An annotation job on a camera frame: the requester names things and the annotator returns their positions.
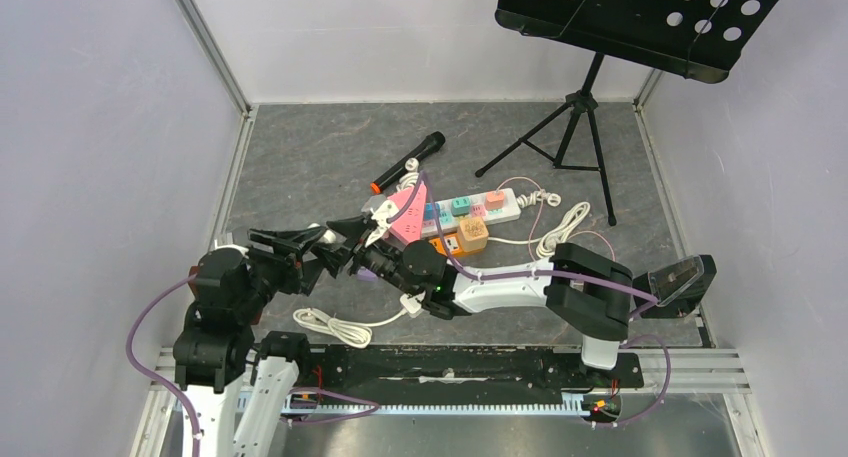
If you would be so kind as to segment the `pink triangular socket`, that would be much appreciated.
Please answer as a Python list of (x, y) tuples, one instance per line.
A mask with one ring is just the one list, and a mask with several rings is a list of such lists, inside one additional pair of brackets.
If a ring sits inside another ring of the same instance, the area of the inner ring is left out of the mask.
[(419, 240), (422, 234), (426, 203), (427, 187), (422, 185), (416, 192), (410, 207), (398, 220), (391, 224), (390, 234), (404, 245)]

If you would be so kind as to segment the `blue plug adapter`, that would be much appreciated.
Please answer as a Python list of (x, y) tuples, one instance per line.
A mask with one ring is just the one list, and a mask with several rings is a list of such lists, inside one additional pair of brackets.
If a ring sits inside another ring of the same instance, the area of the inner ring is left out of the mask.
[(423, 219), (426, 221), (437, 221), (441, 216), (441, 206), (438, 202), (426, 203)]

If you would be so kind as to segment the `teal usb charger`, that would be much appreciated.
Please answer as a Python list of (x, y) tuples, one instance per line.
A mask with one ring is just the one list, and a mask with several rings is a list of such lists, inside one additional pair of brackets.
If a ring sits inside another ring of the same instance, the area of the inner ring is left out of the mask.
[(468, 196), (457, 197), (451, 200), (451, 214), (454, 217), (461, 217), (471, 213), (472, 201)]

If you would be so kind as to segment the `tan cube socket adapter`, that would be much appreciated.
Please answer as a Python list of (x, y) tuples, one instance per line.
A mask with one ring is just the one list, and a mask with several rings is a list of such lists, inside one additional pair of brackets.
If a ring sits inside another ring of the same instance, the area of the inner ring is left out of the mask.
[(482, 217), (468, 217), (459, 221), (457, 239), (466, 254), (482, 251), (488, 244), (489, 231)]

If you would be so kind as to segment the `salmon pink usb charger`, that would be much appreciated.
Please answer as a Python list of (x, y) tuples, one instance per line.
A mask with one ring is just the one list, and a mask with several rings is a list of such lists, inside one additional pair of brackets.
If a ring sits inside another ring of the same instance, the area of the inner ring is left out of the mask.
[(488, 212), (501, 210), (506, 202), (506, 193), (503, 190), (493, 190), (484, 196), (484, 207)]

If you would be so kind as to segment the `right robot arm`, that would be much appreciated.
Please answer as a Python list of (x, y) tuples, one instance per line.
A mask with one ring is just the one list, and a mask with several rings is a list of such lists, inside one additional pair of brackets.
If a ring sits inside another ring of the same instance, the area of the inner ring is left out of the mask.
[(451, 320), (501, 308), (545, 308), (582, 336), (580, 377), (602, 385), (618, 370), (629, 333), (633, 274), (627, 267), (572, 243), (527, 264), (462, 267), (423, 240), (403, 249), (370, 242), (367, 217), (330, 221), (338, 266), (365, 268), (418, 301), (434, 317)]

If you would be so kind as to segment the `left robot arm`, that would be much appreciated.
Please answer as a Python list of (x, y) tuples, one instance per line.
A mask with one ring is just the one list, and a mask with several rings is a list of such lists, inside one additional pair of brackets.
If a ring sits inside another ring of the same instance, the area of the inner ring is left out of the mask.
[(267, 455), (285, 394), (311, 378), (314, 360), (305, 335), (273, 332), (257, 342), (253, 327), (277, 295), (309, 295), (323, 274), (337, 276), (369, 230), (356, 219), (250, 228), (200, 258), (187, 281), (194, 300), (173, 346), (186, 453)]

